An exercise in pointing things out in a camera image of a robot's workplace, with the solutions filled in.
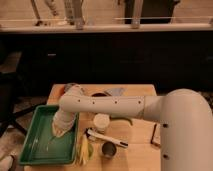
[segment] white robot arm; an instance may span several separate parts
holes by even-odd
[[[213,115],[206,100],[192,90],[175,90],[166,96],[89,97],[76,85],[60,98],[53,122],[69,129],[70,113],[76,112],[159,122],[162,171],[213,171]]]

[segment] chair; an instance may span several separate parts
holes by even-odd
[[[0,41],[0,137],[4,134],[9,125],[12,125],[14,128],[18,129],[24,135],[26,135],[27,131],[16,121],[16,119],[33,111],[36,106],[44,104],[37,104],[13,113],[15,101],[18,98],[16,90],[19,80],[15,71],[19,59],[15,60],[15,69],[13,69],[8,67],[9,64],[13,64],[14,62],[11,62],[10,60],[8,61],[9,56],[10,55],[8,55],[5,47]],[[8,69],[12,69],[14,71],[11,70],[9,72],[5,72],[5,70]]]

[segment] yellow object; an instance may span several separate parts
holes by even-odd
[[[92,145],[89,143],[86,134],[83,134],[77,154],[77,163],[85,165],[91,158],[93,153]]]

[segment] floor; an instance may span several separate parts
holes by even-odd
[[[84,0],[82,5],[85,24],[118,24],[124,17],[125,0]],[[44,0],[36,1],[42,19],[51,20],[52,15]],[[55,0],[60,19],[64,19],[64,4]],[[35,15],[30,0],[0,0],[0,24],[2,27],[32,26]],[[172,23],[207,23],[213,16],[212,0],[180,0],[176,5]]]
[[[20,97],[20,102],[15,105],[14,112],[20,111],[32,105],[46,102],[46,100],[47,97]],[[28,129],[32,116],[33,112],[28,113],[27,115],[18,118],[17,122],[25,129]],[[8,127],[7,131],[0,138],[0,158],[6,155],[16,156],[16,166],[13,167],[16,171],[23,170],[23,167],[18,165],[18,157],[21,153],[24,139],[25,136],[12,126]]]

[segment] green tray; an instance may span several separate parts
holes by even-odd
[[[36,108],[19,158],[20,165],[68,164],[74,161],[78,114],[73,128],[50,142],[53,137],[52,118],[57,110],[58,106],[42,105]]]

